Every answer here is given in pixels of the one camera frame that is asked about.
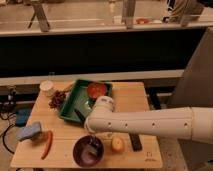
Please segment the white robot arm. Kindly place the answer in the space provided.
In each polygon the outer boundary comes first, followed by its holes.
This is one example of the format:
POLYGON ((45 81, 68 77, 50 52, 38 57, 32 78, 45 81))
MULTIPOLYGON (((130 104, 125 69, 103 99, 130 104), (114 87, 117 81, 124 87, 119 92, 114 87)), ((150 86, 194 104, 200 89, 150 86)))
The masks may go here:
POLYGON ((213 144, 213 108, 208 107, 114 112, 114 100, 101 96, 84 125, 90 133, 134 133, 213 144))

